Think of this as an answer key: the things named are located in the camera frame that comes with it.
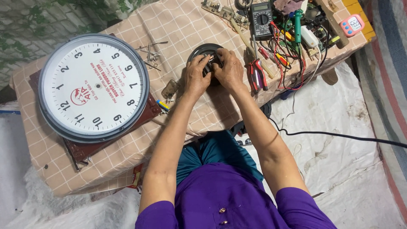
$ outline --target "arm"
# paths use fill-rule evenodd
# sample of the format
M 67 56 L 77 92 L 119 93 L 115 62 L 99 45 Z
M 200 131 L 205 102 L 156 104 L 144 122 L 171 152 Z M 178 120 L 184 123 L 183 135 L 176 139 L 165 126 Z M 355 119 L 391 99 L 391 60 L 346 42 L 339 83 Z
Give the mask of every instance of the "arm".
M 240 108 L 245 127 L 257 150 L 261 170 L 274 197 L 284 187 L 297 187 L 309 193 L 294 157 L 243 83 L 243 67 L 233 51 L 218 49 L 224 67 L 214 66 L 215 77 L 229 91 Z
M 178 160 L 184 146 L 189 116 L 195 103 L 209 86 L 212 76 L 209 74 L 202 77 L 202 70 L 210 56 L 200 61 L 203 57 L 199 55 L 187 63 L 185 93 L 155 145 L 143 179 L 139 214 L 158 201 L 167 200 L 174 205 Z

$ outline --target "green soldering iron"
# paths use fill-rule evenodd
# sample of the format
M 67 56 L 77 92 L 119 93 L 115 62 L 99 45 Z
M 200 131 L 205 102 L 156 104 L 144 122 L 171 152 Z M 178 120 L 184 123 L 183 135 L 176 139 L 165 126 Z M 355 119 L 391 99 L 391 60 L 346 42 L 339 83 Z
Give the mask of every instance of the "green soldering iron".
M 297 44 L 301 43 L 301 18 L 303 11 L 301 9 L 296 10 L 294 13 L 294 33 L 295 33 L 295 42 Z

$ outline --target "striped blanket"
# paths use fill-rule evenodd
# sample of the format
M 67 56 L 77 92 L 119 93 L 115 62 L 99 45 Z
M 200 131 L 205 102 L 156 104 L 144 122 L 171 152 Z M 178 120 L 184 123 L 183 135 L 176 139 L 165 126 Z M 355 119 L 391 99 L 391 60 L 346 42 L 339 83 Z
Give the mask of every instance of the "striped blanket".
M 377 38 L 359 50 L 363 95 L 377 138 L 407 143 L 407 0 L 365 5 Z M 379 144 L 387 180 L 407 222 L 407 152 Z

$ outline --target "floor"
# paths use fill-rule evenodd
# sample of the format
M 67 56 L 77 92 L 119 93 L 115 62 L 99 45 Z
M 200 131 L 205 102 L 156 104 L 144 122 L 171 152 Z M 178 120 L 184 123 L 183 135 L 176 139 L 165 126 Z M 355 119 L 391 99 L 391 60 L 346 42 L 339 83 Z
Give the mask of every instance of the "floor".
M 356 77 L 340 64 L 334 86 L 321 77 L 287 100 L 272 104 L 277 124 L 288 130 L 373 137 Z M 319 134 L 281 134 L 311 195 L 341 229 L 407 228 L 388 187 L 376 144 Z M 56 198 L 30 167 L 21 117 L 0 114 L 0 225 L 6 228 L 134 228 L 140 195 L 125 188 L 92 201 L 89 194 Z M 247 135 L 237 137 L 244 140 Z M 258 163 L 253 146 L 245 146 Z M 264 182 L 266 191 L 271 194 Z

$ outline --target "red logo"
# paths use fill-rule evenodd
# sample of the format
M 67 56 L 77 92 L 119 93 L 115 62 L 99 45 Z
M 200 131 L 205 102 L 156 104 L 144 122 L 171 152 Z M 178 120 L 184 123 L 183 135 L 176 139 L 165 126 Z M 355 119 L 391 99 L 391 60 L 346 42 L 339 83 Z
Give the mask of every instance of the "red logo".
M 90 99 L 90 93 L 87 88 L 77 88 L 71 93 L 71 101 L 73 104 L 81 106 Z

